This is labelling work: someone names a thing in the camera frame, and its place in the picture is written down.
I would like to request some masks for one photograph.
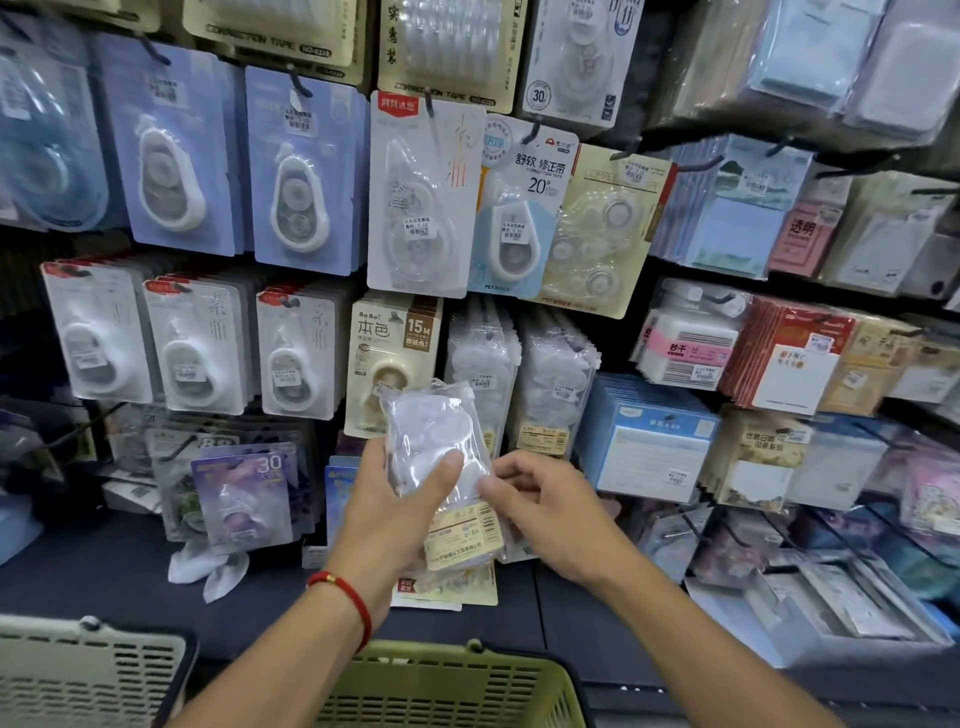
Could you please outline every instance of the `finger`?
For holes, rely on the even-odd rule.
[[[404,500],[423,516],[425,523],[430,523],[437,509],[453,491],[463,469],[464,454],[458,449],[448,450],[419,488]]]
[[[497,477],[484,477],[477,483],[480,496],[499,513],[514,523],[522,531],[537,515],[538,506],[523,494]]]

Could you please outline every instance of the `plastic basket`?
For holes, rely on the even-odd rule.
[[[374,640],[341,675],[320,726],[589,728],[579,684],[555,658]]]
[[[186,633],[0,615],[0,726],[163,725],[196,659]]]

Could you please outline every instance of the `hand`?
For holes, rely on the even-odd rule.
[[[396,581],[420,558],[430,523],[460,477],[464,455],[450,450],[416,492],[403,498],[387,482],[386,462],[383,438],[368,441],[326,563],[363,597],[374,629],[387,618]]]
[[[592,486],[568,462],[516,450],[494,460],[493,471],[498,477],[478,483],[480,495],[559,575],[593,589],[622,565],[618,554],[637,554]]]

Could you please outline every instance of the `right hand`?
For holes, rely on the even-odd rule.
[[[537,555],[589,589],[623,566],[636,548],[572,465],[526,450],[493,461],[497,477],[480,480],[480,495],[512,521]]]

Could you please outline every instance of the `pink label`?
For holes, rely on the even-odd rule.
[[[689,341],[668,339],[655,328],[650,332],[647,347],[660,356],[692,361],[697,364],[712,364],[715,367],[724,366],[733,351],[733,347],[718,347],[712,344],[694,344]]]

